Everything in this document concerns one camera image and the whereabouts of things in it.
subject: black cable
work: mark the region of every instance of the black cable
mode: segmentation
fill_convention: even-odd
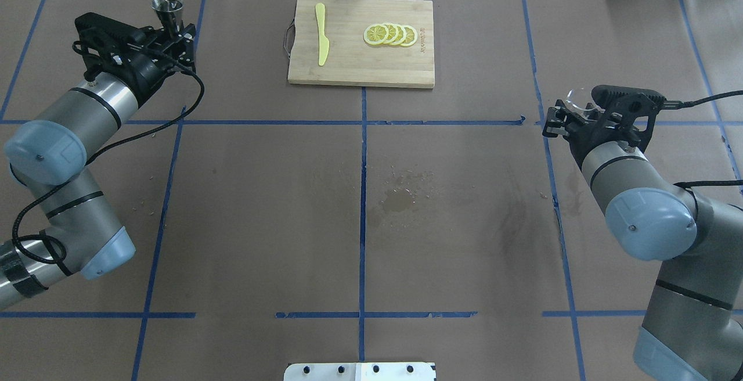
[[[711,97],[701,98],[701,99],[693,100],[693,101],[690,101],[690,102],[684,102],[684,108],[688,108],[690,106],[701,105],[701,104],[703,104],[705,102],[709,102],[709,101],[712,101],[712,100],[717,100],[717,99],[722,99],[722,98],[729,98],[729,97],[734,97],[734,96],[738,96],[738,95],[743,95],[743,90],[732,91],[732,92],[725,92],[725,93],[722,93],[722,94],[712,95]]]
[[[152,130],[149,130],[149,131],[146,131],[146,132],[141,132],[141,133],[139,133],[137,135],[133,135],[132,137],[124,138],[124,139],[119,140],[119,141],[117,141],[115,143],[111,143],[111,145],[105,146],[103,149],[98,150],[96,153],[94,153],[93,156],[91,156],[90,159],[88,159],[88,161],[85,163],[85,165],[91,164],[93,161],[95,161],[95,159],[98,158],[98,156],[102,155],[106,151],[109,151],[109,150],[111,150],[113,148],[116,148],[116,146],[124,145],[124,143],[128,143],[130,141],[137,140],[138,138],[147,137],[147,135],[151,135],[153,133],[159,132],[160,130],[167,129],[168,127],[172,126],[173,124],[176,124],[180,120],[184,119],[189,114],[193,113],[193,110],[196,109],[199,106],[199,103],[201,103],[201,99],[204,97],[204,82],[201,81],[201,77],[199,77],[199,75],[197,75],[196,72],[193,72],[193,71],[191,71],[191,69],[186,68],[186,66],[183,66],[182,64],[178,63],[177,60],[175,60],[172,57],[166,55],[165,53],[162,53],[162,51],[152,51],[152,50],[150,50],[148,52],[149,53],[152,53],[152,55],[156,55],[156,56],[159,56],[161,58],[170,60],[170,62],[172,62],[174,65],[178,66],[178,68],[181,70],[181,72],[183,74],[187,74],[187,75],[193,77],[196,80],[196,82],[199,83],[199,87],[200,87],[199,97],[197,97],[196,98],[196,102],[194,102],[193,105],[191,105],[190,108],[186,109],[186,111],[183,111],[183,113],[180,114],[180,116],[175,117],[172,120],[168,121],[167,123],[165,123],[165,124],[163,124],[163,125],[161,125],[159,127],[153,128]]]
[[[61,184],[56,185],[54,188],[51,188],[51,190],[48,193],[45,193],[40,198],[36,199],[32,203],[30,203],[28,206],[26,206],[25,209],[22,209],[20,213],[18,213],[18,216],[16,217],[16,221],[13,222],[13,229],[11,230],[11,239],[10,241],[13,243],[13,246],[16,246],[16,249],[21,252],[24,256],[28,257],[29,259],[35,260],[36,262],[41,262],[42,264],[48,264],[48,265],[56,265],[60,262],[62,262],[67,257],[67,249],[64,248],[64,245],[61,241],[59,241],[58,238],[54,238],[50,235],[27,235],[27,236],[19,236],[18,230],[21,227],[21,222],[23,221],[23,217],[26,216],[26,213],[31,211],[35,206],[38,204],[43,203],[46,201],[50,196],[54,195],[55,193],[58,193],[58,191],[61,188],[64,188],[65,185],[67,185],[69,181]],[[47,241],[54,243],[59,247],[59,257],[53,258],[53,259],[46,259],[45,257],[38,256],[36,254],[32,254],[26,247],[23,246],[24,241],[27,240],[41,240],[41,241]]]
[[[691,182],[677,182],[676,185],[679,188],[689,189],[694,187],[737,187],[743,185],[743,180],[737,181],[691,181]]]
[[[137,140],[138,138],[143,138],[143,137],[146,137],[147,135],[151,135],[155,132],[159,132],[160,130],[167,129],[168,127],[172,126],[173,124],[176,124],[177,122],[179,122],[180,120],[188,116],[190,113],[192,113],[193,110],[196,109],[197,106],[199,106],[199,103],[201,103],[201,99],[204,97],[205,88],[204,88],[204,82],[202,82],[201,77],[199,77],[199,75],[197,75],[196,72],[191,71],[191,69],[188,69],[188,67],[182,65],[181,63],[178,63],[177,60],[166,55],[165,53],[162,53],[162,51],[150,50],[146,52],[151,53],[151,55],[158,56],[160,58],[169,60],[171,63],[173,63],[174,66],[178,67],[183,74],[187,74],[193,77],[196,80],[196,82],[199,83],[199,88],[200,88],[199,95],[197,96],[196,101],[194,101],[194,103],[191,105],[190,108],[186,109],[186,111],[181,113],[180,116],[173,118],[171,121],[168,121],[167,123],[159,127],[156,127],[152,130],[141,132],[140,134],[133,135],[132,137],[124,138],[123,140],[119,140],[115,143],[111,143],[111,145],[105,146],[103,149],[98,150],[95,154],[93,154],[93,156],[91,156],[90,159],[88,159],[87,162],[85,162],[85,166],[88,166],[88,164],[91,164],[93,161],[95,161],[95,159],[98,158],[98,156],[102,155],[106,151],[116,148],[116,146],[124,145],[125,143]],[[54,238],[54,236],[50,236],[50,235],[19,236],[18,231],[19,231],[19,228],[21,227],[21,222],[23,221],[23,217],[26,216],[26,214],[29,211],[31,211],[38,204],[41,204],[44,201],[46,201],[50,196],[54,195],[55,193],[58,193],[58,191],[61,190],[61,188],[64,188],[64,186],[66,186],[68,183],[70,183],[70,181],[67,181],[61,185],[56,185],[55,187],[51,188],[51,190],[49,190],[48,193],[45,193],[44,195],[40,196],[40,198],[37,198],[35,201],[33,201],[28,206],[26,206],[23,210],[21,210],[21,212],[16,217],[16,221],[13,222],[13,229],[11,231],[11,242],[13,243],[14,246],[16,246],[16,249],[18,249],[18,251],[21,252],[21,254],[28,257],[29,259],[35,260],[36,262],[41,262],[42,264],[50,264],[50,265],[59,264],[64,259],[66,259],[67,249],[64,248],[64,245],[62,244],[61,241],[59,241],[58,238]],[[21,243],[21,242],[28,241],[28,240],[41,240],[41,241],[54,243],[55,245],[59,247],[59,256],[53,259],[45,259],[44,257],[40,257],[34,253],[31,253]]]

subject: black strap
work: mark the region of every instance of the black strap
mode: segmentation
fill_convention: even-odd
[[[47,218],[50,219],[51,217],[54,217],[54,216],[56,216],[58,214],[61,214],[61,213],[65,212],[65,211],[71,209],[72,207],[77,207],[80,204],[85,203],[85,201],[90,201],[91,199],[98,198],[99,196],[103,196],[103,192],[98,190],[96,192],[89,193],[88,195],[81,196],[78,199],[73,199],[72,201],[69,201],[69,203],[64,204],[64,206],[57,207],[56,209],[53,209],[52,211],[49,211],[47,213]]]
[[[602,164],[601,166],[599,166],[598,169],[596,169],[596,171],[594,172],[594,175],[591,177],[591,182],[589,182],[589,188],[592,188],[594,186],[594,179],[596,179],[596,176],[599,174],[600,171],[604,169],[604,167],[607,167],[608,165],[612,163],[615,163],[617,161],[621,161],[624,159],[637,159],[637,160],[647,161],[647,159],[641,158],[640,156],[629,155],[629,156],[615,157],[611,159],[610,161],[606,162],[605,164]]]
[[[37,277],[28,273],[11,241],[0,245],[0,269],[16,291],[27,299],[48,289]]]
[[[27,299],[37,296],[48,289],[39,282],[39,279],[35,275],[31,275],[30,278],[14,283],[13,287]]]
[[[70,90],[74,92],[80,92],[84,95],[88,95],[89,97],[97,100],[98,103],[103,105],[103,108],[108,109],[109,113],[111,113],[111,116],[114,117],[114,120],[116,121],[116,129],[118,130],[121,128],[121,117],[119,117],[119,113],[116,112],[116,109],[114,109],[114,107],[111,106],[111,104],[109,104],[105,99],[101,98],[100,95],[90,92],[89,90],[83,89],[83,88],[72,88]]]
[[[674,293],[681,294],[682,296],[689,297],[690,299],[695,299],[696,301],[701,301],[703,303],[717,308],[722,308],[727,311],[733,311],[732,304],[718,299],[713,299],[712,297],[708,297],[705,294],[697,293],[696,291],[692,291],[691,289],[682,288],[680,286],[662,281],[660,279],[655,281],[655,285],[660,286],[661,288],[668,289],[668,291],[674,291]]]

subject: robotic arm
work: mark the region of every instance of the robotic arm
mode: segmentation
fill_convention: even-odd
[[[114,146],[169,127],[201,100],[193,71],[194,24],[183,26],[181,0],[152,0],[163,27],[132,27],[96,13],[75,19],[84,80],[5,143],[10,172],[37,200],[0,245],[0,310],[43,293],[66,276],[97,278],[132,258],[127,230],[86,168]],[[202,85],[197,103],[180,117],[140,135],[101,146],[181,69]],[[22,217],[40,204],[51,226],[18,236]]]
[[[558,100],[542,134],[570,143],[624,251],[663,261],[634,361],[659,381],[740,381],[743,328],[731,317],[743,279],[743,209],[669,184],[643,155],[661,110],[709,98],[668,101],[607,85],[591,98],[584,109]],[[643,131],[634,124],[640,117],[647,117]]]

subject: blue tape line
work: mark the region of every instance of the blue tape line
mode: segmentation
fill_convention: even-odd
[[[147,318],[196,318],[195,312],[148,312]]]
[[[694,32],[692,32],[692,26],[689,22],[689,16],[687,16],[687,5],[684,3],[684,0],[679,0],[679,6],[681,8],[681,15],[684,18],[684,25],[687,28],[687,34],[689,35],[689,42],[692,45],[692,50],[694,50],[694,56],[697,60],[697,65],[699,65],[699,71],[701,72],[701,77],[704,80],[704,87],[706,88],[706,93],[708,93],[709,96],[712,96],[712,87],[709,85],[709,78],[708,75],[706,75],[706,69],[704,68],[704,63],[701,61],[701,56],[699,55],[699,50],[696,45],[696,40],[694,39]],[[720,132],[722,133],[722,138],[725,140],[725,150],[727,151],[727,158],[730,159],[730,166],[733,167],[733,174],[735,174],[735,179],[740,180],[741,174],[740,169],[738,169],[738,163],[735,161],[735,156],[733,156],[733,149],[730,148],[730,140],[727,137],[727,132],[725,132],[725,126],[722,122],[722,116],[720,116],[720,111],[717,109],[717,101],[711,101],[712,109],[715,113],[715,119],[717,120],[717,126],[720,127]],[[740,191],[741,195],[743,195],[743,186],[738,187],[738,190]]]
[[[144,312],[4,311],[0,318],[142,318]],[[196,318],[195,312],[151,312],[148,318]]]
[[[141,318],[141,312],[4,311],[0,318]]]
[[[529,55],[531,58],[531,72],[534,79],[534,92],[536,93],[536,100],[539,101],[539,121],[544,124],[544,106],[542,104],[542,92],[539,90],[539,82],[536,79],[536,56],[534,53],[534,44],[531,37],[531,24],[529,22],[529,9],[526,0],[521,0],[524,8],[524,22],[526,24],[526,38],[529,45]],[[554,169],[552,167],[552,154],[550,153],[550,146],[547,142],[547,138],[543,137],[544,141],[544,155],[547,159],[547,172],[550,177],[550,188],[552,190],[552,203],[554,205],[555,215],[557,216],[557,225],[560,230],[560,247],[562,248],[562,273],[565,275],[565,288],[568,292],[568,305],[570,312],[575,312],[575,299],[573,297],[573,283],[570,276],[570,264],[568,262],[568,249],[565,246],[565,232],[562,230],[562,213],[560,212],[560,201],[557,199],[557,185],[555,183]],[[583,365],[583,349],[580,346],[580,334],[578,331],[578,319],[575,315],[571,315],[571,323],[573,326],[573,341],[575,343],[575,354],[578,359],[578,374],[581,381],[586,381],[586,368]]]
[[[157,228],[157,241],[154,244],[154,254],[152,255],[152,267],[149,271],[149,282],[147,283],[147,296],[144,301],[144,316],[142,317],[142,324],[140,326],[140,336],[137,341],[137,352],[135,354],[135,364],[132,368],[132,381],[136,381],[139,375],[139,366],[142,360],[142,348],[144,346],[144,338],[147,332],[147,314],[149,313],[149,307],[152,302],[152,290],[154,289],[154,279],[157,275],[157,263],[160,260],[160,248],[163,243],[163,233],[165,230],[165,217],[168,214],[168,203],[170,201],[170,191],[173,185],[173,172],[175,171],[175,162],[178,160],[178,149],[181,146],[181,134],[183,133],[183,121],[178,122],[178,131],[175,134],[175,145],[173,146],[173,155],[170,159],[170,170],[168,171],[168,183],[165,186],[165,199],[163,200],[163,209],[160,212],[160,225]]]
[[[359,318],[355,311],[277,312],[276,318]],[[364,318],[471,318],[476,311],[365,311]]]
[[[16,64],[16,69],[13,72],[13,77],[11,77],[10,79],[10,85],[8,85],[8,93],[5,94],[5,100],[3,100],[2,107],[0,107],[0,120],[5,117],[5,110],[8,109],[10,95],[13,93],[13,87],[15,87],[16,85],[16,79],[18,79],[18,74],[21,72],[21,65],[23,65],[23,60],[26,58],[26,51],[28,51],[28,46],[31,43],[31,37],[34,36],[34,30],[37,29],[39,17],[42,14],[42,8],[44,8],[45,2],[46,0],[40,0],[39,7],[37,8],[37,14],[35,14],[34,16],[34,21],[31,22],[31,29],[28,31],[26,42],[23,44],[23,49],[21,50],[21,56],[19,56],[18,58],[18,64]]]
[[[496,120],[496,121],[447,121],[447,120],[392,120],[392,121],[369,121],[370,126],[520,126],[526,121],[525,116],[520,120]]]
[[[196,54],[197,48],[199,48],[199,37],[201,37],[201,21],[204,18],[204,7],[207,4],[207,0],[201,0],[201,7],[199,7],[199,20],[196,21],[196,37],[193,39],[193,53]]]
[[[471,318],[476,311],[368,311],[367,318]]]
[[[360,126],[361,121],[311,120],[185,120],[188,125],[276,125],[276,126]]]
[[[366,87],[361,88],[361,218],[359,220],[359,362],[364,362],[366,317]]]
[[[132,368],[132,381],[137,381],[137,377],[139,376],[139,365],[140,361],[142,360],[142,350],[144,349],[144,336],[147,333],[147,322],[148,320],[146,318],[142,319],[142,323],[140,324],[140,336],[139,340],[137,341],[137,352],[135,353],[135,364]]]
[[[276,318],[359,318],[356,311],[277,312]]]

